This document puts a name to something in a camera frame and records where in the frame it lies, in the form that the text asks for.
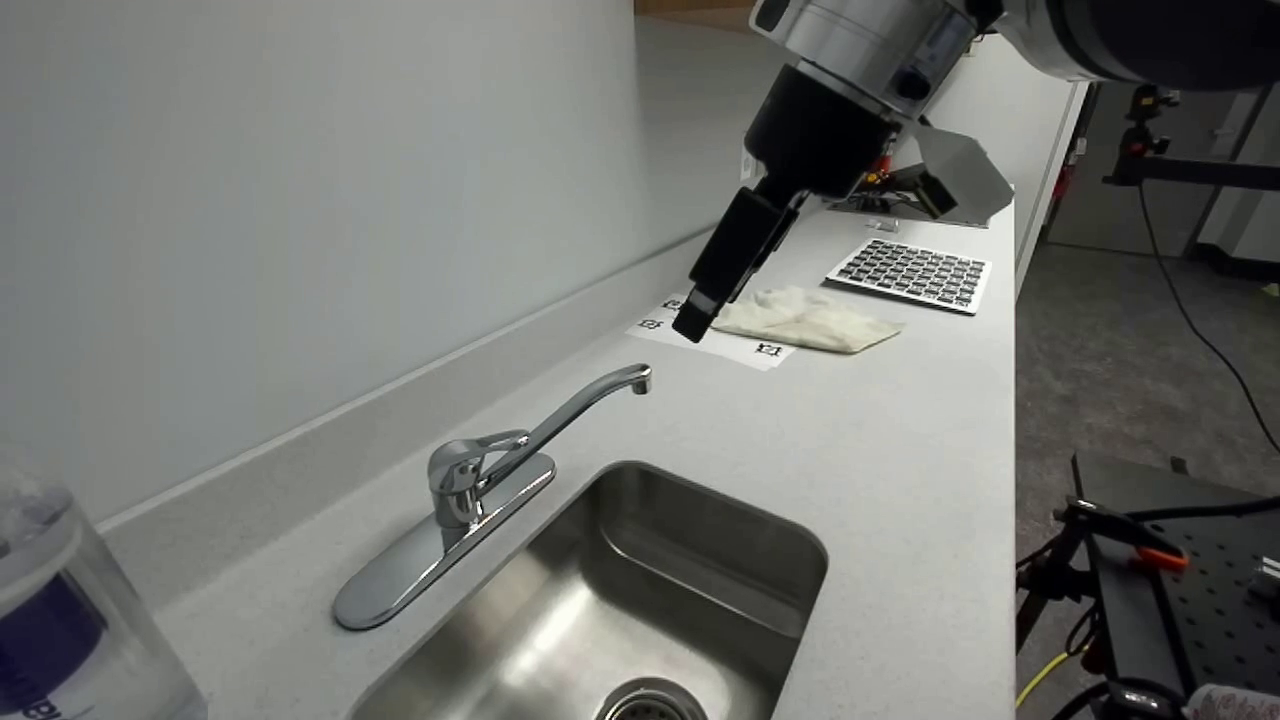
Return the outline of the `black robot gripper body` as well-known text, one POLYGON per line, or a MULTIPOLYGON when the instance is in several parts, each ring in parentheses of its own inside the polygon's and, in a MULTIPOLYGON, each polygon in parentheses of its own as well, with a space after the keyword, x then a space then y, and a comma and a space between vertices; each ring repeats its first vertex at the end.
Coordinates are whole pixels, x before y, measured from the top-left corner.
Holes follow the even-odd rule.
POLYGON ((794 201, 799 193, 849 198, 882 160, 892 133, 892 122, 799 68, 786 68, 747 125, 743 149, 763 164, 762 193, 768 201, 794 201))

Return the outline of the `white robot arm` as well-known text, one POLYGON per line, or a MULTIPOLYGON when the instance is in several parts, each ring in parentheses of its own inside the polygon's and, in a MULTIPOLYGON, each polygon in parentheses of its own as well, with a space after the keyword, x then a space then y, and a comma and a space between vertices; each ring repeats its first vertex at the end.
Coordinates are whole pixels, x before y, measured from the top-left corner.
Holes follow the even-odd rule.
POLYGON ((1061 82, 1236 94, 1280 82, 1280 0, 758 0, 747 28, 786 54, 743 151, 762 182, 698 255, 675 332, 714 319, 786 245, 808 198, 849 198, 915 125, 981 36, 1061 82))

